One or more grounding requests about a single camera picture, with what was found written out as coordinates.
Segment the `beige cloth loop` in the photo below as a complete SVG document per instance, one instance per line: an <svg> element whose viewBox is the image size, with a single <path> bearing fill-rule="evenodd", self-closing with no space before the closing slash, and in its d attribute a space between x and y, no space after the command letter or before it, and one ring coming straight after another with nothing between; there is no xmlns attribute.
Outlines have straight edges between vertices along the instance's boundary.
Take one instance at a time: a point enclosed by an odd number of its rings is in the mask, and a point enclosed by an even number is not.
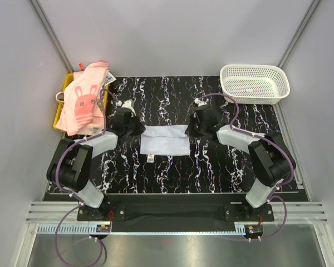
<svg viewBox="0 0 334 267"><path fill-rule="evenodd" d="M55 99L58 103L64 103L64 92L57 93Z"/></svg>

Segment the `light blue towel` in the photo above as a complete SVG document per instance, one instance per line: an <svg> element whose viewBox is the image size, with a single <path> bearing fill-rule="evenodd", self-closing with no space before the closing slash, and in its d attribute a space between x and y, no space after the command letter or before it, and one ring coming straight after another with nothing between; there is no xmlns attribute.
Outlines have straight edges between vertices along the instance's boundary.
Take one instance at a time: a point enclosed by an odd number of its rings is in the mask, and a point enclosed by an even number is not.
<svg viewBox="0 0 334 267"><path fill-rule="evenodd" d="M146 126L141 134L140 153L155 156L188 156L187 125Z"/></svg>

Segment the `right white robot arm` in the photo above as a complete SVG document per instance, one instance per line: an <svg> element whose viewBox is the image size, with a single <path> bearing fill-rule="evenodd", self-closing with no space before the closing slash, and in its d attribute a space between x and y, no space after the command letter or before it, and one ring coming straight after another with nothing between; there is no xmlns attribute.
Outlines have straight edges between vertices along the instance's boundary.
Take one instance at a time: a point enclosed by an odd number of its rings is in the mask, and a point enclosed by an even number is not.
<svg viewBox="0 0 334 267"><path fill-rule="evenodd" d="M242 203L237 205L237 215L247 220L259 217L276 188L294 174L296 163L280 132L255 133L227 125L204 105L189 115L185 134L193 138L206 137L250 156L256 179Z"/></svg>

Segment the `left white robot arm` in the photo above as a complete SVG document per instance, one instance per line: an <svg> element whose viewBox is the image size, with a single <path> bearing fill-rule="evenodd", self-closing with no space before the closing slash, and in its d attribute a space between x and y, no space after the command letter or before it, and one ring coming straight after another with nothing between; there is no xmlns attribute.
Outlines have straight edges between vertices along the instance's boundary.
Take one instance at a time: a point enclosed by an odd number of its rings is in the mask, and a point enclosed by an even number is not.
<svg viewBox="0 0 334 267"><path fill-rule="evenodd" d="M48 181L70 194L96 220L111 214L108 198L90 181L92 159L114 150L128 136L139 136L145 131L140 117L128 107L119 107L106 131L80 140L62 139L46 172Z"/></svg>

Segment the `right small circuit board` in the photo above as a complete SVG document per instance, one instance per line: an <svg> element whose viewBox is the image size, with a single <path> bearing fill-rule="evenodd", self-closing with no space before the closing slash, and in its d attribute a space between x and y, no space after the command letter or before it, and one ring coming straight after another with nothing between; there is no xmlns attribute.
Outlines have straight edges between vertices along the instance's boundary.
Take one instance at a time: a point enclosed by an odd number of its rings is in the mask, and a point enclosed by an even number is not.
<svg viewBox="0 0 334 267"><path fill-rule="evenodd" d="M249 225L247 227L247 233L249 234L261 233L262 231L263 231L262 225Z"/></svg>

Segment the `left small circuit board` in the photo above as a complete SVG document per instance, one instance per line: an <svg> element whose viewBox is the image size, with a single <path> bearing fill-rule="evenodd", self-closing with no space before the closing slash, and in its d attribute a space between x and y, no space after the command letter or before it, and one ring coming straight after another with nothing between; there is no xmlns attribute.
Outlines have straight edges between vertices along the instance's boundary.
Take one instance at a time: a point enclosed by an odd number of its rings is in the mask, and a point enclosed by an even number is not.
<svg viewBox="0 0 334 267"><path fill-rule="evenodd" d="M110 233L111 225L110 224L98 224L96 227L96 231L100 233Z"/></svg>

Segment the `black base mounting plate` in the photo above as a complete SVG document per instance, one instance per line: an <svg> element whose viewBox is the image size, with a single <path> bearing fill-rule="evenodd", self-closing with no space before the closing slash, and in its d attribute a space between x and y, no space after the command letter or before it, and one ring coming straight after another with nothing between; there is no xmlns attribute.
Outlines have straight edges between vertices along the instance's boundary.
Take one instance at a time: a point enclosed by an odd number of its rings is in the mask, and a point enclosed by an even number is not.
<svg viewBox="0 0 334 267"><path fill-rule="evenodd" d="M102 207L79 209L77 219L112 223L113 233L227 233L235 223L274 221L270 204L253 209L244 193L109 194Z"/></svg>

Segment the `pink bunny towel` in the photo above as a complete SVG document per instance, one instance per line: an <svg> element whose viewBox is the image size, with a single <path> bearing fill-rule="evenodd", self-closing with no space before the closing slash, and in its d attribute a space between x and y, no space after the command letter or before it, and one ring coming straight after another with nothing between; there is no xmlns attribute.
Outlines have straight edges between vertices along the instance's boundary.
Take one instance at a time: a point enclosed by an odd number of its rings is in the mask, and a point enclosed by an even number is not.
<svg viewBox="0 0 334 267"><path fill-rule="evenodd" d="M96 62L73 73L73 81L64 90L64 103L56 128L69 136L95 135L104 128L104 116L98 106L100 91L109 72L109 64Z"/></svg>

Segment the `small circuit board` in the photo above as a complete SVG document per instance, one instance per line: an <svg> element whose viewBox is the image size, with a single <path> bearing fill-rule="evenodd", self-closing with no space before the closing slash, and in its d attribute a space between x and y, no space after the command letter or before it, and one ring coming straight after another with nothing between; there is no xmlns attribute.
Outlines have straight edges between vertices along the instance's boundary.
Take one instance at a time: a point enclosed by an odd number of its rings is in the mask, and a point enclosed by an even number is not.
<svg viewBox="0 0 334 267"><path fill-rule="evenodd" d="M96 231L100 233L110 233L111 225L110 224L98 224L96 227Z"/></svg>
<svg viewBox="0 0 334 267"><path fill-rule="evenodd" d="M261 233L262 231L263 231L262 225L249 225L247 227L247 233L249 234Z"/></svg>

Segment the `white perforated basket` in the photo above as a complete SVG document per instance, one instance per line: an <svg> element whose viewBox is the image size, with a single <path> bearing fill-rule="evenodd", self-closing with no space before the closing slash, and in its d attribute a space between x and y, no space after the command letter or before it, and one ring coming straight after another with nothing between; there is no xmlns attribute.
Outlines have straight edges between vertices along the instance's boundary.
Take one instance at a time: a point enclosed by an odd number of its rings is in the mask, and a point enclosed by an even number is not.
<svg viewBox="0 0 334 267"><path fill-rule="evenodd" d="M275 105L290 93L285 72L271 65L225 65L220 84L240 104Z"/></svg>

